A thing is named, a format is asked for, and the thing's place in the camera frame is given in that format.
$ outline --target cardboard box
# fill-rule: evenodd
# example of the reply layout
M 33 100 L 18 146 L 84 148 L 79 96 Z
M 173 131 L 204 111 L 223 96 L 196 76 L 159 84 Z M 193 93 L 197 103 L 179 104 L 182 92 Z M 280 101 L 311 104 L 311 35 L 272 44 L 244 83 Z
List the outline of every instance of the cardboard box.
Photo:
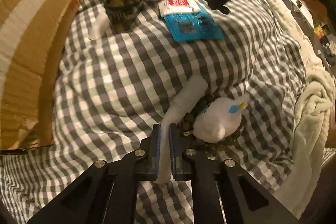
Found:
M 53 94 L 79 0 L 0 0 L 0 150 L 53 141 Z

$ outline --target black round container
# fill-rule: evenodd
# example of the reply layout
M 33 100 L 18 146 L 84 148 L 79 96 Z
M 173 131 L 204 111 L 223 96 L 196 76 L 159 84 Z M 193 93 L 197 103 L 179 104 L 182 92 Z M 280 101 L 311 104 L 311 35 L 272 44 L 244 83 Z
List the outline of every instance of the black round container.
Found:
M 106 0 L 104 8 L 113 23 L 132 23 L 140 12 L 144 0 Z

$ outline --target blue tag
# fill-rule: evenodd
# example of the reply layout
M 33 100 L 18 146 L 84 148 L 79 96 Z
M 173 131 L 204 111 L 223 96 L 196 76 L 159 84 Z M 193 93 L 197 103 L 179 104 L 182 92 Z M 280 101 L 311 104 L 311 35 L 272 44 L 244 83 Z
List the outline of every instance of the blue tag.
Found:
M 183 42 L 196 39 L 224 39 L 221 29 L 206 10 L 201 9 L 197 13 L 172 14 L 164 16 L 173 39 Z

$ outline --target checkered cloth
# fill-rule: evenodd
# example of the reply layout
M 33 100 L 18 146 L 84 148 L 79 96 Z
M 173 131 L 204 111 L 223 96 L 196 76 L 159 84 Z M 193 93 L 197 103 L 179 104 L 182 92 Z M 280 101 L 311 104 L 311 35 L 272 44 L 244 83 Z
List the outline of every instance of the checkered cloth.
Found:
M 225 40 L 177 43 L 147 3 L 127 33 L 108 29 L 101 40 L 88 28 L 104 0 L 84 0 L 60 63 L 55 87 L 54 145 L 1 158 L 1 194 L 25 223 L 97 159 L 120 160 L 150 136 L 169 102 L 191 75 L 209 92 L 237 98 L 248 92 L 241 136 L 221 158 L 237 160 L 264 187 L 276 190 L 293 164 L 295 102 L 304 88 L 299 44 L 286 36 L 265 0 L 232 0 L 229 15 L 197 0 Z M 142 182 L 136 223 L 192 223 L 190 182 Z

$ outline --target white plush toy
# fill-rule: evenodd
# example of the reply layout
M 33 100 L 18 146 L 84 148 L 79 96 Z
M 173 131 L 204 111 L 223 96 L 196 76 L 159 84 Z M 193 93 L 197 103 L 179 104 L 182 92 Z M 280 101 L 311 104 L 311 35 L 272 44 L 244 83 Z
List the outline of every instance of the white plush toy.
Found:
M 236 100 L 227 97 L 217 98 L 205 112 L 196 117 L 193 135 L 208 143 L 216 143 L 234 133 L 242 120 L 249 95 Z

